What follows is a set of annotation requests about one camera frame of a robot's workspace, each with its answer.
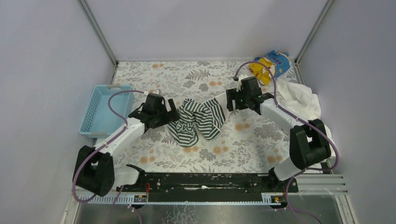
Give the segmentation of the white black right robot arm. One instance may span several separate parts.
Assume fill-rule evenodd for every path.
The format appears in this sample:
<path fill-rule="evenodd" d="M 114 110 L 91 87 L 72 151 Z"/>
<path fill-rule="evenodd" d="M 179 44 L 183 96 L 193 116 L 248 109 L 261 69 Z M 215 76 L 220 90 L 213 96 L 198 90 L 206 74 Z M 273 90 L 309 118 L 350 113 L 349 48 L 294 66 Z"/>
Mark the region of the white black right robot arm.
<path fill-rule="evenodd" d="M 250 109 L 289 131 L 289 157 L 269 171 L 273 184 L 285 181 L 331 156 L 324 123 L 304 121 L 285 109 L 271 93 L 262 93 L 255 77 L 234 78 L 238 83 L 226 91 L 227 109 Z"/>

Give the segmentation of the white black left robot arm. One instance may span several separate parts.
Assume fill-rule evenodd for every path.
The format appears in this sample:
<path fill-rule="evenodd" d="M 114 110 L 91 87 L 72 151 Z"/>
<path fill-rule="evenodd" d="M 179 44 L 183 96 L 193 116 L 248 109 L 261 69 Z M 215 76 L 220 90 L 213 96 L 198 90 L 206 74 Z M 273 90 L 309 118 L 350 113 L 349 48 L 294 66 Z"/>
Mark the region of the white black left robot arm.
<path fill-rule="evenodd" d="M 81 187 L 94 196 L 105 196 L 112 189 L 145 185 L 145 171 L 135 165 L 115 168 L 116 156 L 125 147 L 140 138 L 149 129 L 155 129 L 180 119 L 173 99 L 149 93 L 146 101 L 127 117 L 123 124 L 99 144 L 83 146 L 77 156 L 72 179 L 72 193 L 78 198 L 76 187 Z"/>

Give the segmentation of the green white striped towel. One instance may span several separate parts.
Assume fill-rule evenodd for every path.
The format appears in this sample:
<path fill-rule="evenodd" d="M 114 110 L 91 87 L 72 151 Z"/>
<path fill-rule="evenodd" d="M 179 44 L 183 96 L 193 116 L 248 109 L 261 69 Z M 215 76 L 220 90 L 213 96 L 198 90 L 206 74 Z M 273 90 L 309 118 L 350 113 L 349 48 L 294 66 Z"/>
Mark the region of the green white striped towel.
<path fill-rule="evenodd" d="M 168 124 L 170 135 L 182 147 L 192 147 L 201 133 L 207 140 L 213 140 L 221 134 L 226 122 L 223 106 L 218 99 L 212 98 L 203 103 L 186 99 L 177 109 L 180 119 Z"/>

